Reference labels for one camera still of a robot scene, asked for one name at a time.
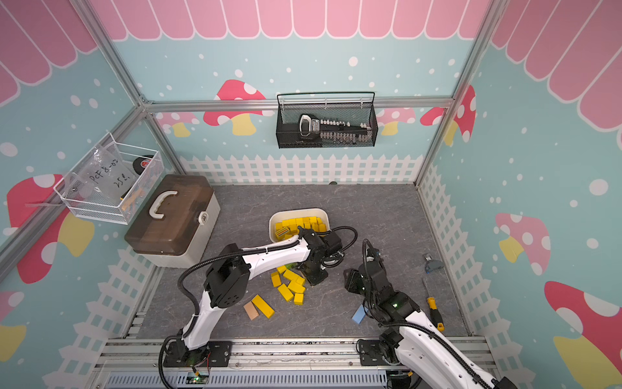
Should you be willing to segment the rainbow striped block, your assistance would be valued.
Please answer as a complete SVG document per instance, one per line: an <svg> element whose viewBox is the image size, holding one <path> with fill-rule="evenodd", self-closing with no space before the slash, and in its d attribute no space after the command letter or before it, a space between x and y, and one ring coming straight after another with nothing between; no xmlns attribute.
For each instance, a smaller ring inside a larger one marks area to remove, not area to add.
<svg viewBox="0 0 622 389"><path fill-rule="evenodd" d="M276 229L275 237L278 242L288 239L290 237L290 229L288 227L281 227Z"/></svg>

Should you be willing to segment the white oval plastic tub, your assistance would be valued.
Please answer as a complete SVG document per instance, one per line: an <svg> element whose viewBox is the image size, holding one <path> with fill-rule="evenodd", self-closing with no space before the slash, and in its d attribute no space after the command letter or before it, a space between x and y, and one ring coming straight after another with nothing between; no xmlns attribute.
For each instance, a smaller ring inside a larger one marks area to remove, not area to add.
<svg viewBox="0 0 622 389"><path fill-rule="evenodd" d="M272 242L277 242L275 230L281 227L290 229L290 237L297 234L299 226L314 231L326 232L330 229L327 213L320 208L306 208L299 210L283 211L274 214L269 221L269 234Z"/></svg>

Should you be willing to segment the long yellow block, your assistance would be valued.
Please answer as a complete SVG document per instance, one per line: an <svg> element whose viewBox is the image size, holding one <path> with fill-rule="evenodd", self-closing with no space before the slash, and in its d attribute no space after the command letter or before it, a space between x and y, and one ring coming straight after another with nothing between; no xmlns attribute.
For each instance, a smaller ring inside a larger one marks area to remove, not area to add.
<svg viewBox="0 0 622 389"><path fill-rule="evenodd" d="M274 309L259 295L254 296L251 302L268 319L275 314Z"/></svg>

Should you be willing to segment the tan wooden block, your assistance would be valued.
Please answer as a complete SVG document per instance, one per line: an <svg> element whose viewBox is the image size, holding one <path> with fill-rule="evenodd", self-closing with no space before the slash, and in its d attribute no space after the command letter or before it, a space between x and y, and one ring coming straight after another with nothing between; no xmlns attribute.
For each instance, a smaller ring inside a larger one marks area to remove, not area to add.
<svg viewBox="0 0 622 389"><path fill-rule="evenodd" d="M244 305L244 310L246 312L246 314L248 315L250 320L255 320L259 317L259 312L257 310L257 308L255 307L254 303L252 303L252 301L246 303Z"/></svg>

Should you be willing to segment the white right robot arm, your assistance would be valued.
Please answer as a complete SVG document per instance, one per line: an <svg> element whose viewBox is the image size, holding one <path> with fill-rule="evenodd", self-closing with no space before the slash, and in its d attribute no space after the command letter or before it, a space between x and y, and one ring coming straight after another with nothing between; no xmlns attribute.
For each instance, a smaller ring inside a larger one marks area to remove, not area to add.
<svg viewBox="0 0 622 389"><path fill-rule="evenodd" d="M432 388L515 388L497 379L456 348L406 293L393 288L380 251L362 241L363 264L345 272L345 287L363 297L366 314L385 332L381 349L390 363L416 373Z"/></svg>

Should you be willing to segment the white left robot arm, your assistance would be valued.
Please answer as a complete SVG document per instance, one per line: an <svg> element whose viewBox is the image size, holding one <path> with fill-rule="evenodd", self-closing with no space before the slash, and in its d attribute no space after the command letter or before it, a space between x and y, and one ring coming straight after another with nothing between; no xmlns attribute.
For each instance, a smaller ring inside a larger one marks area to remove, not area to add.
<svg viewBox="0 0 622 389"><path fill-rule="evenodd" d="M254 277L295 264L310 285L318 285L328 277L329 268L343 262L344 252L358 238L351 226L326 232L300 227L298 231L285 241L256 248L231 244L214 258L184 270L177 287L191 301L194 312L188 324L163 341L156 363L160 374L165 369L165 358L181 366L198 366L210 358L209 341L215 326L226 309L244 298Z"/></svg>

